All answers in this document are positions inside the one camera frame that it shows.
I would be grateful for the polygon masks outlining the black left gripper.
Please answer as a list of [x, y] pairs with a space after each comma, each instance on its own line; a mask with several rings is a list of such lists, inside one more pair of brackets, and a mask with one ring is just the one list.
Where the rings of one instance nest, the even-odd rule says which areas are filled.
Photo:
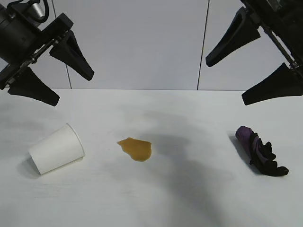
[[45, 14], [34, 13], [39, 1], [21, 0], [0, 7], [0, 57], [7, 66], [0, 72], [0, 88], [9, 87], [10, 95], [32, 98], [56, 106], [60, 97], [45, 85], [32, 71], [30, 64], [50, 48], [49, 54], [67, 64], [87, 81], [94, 71], [83, 56], [75, 34], [73, 22], [61, 13], [43, 30], [39, 25], [49, 18], [48, 2], [44, 1]]

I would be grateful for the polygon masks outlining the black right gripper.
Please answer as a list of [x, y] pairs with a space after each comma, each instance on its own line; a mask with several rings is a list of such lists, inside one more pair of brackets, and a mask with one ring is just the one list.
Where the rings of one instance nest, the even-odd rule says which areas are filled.
[[303, 95], [303, 2], [301, 0], [243, 0], [224, 36], [206, 56], [212, 67], [233, 51], [260, 38], [259, 26], [291, 68], [281, 64], [267, 78], [242, 94], [245, 105]]

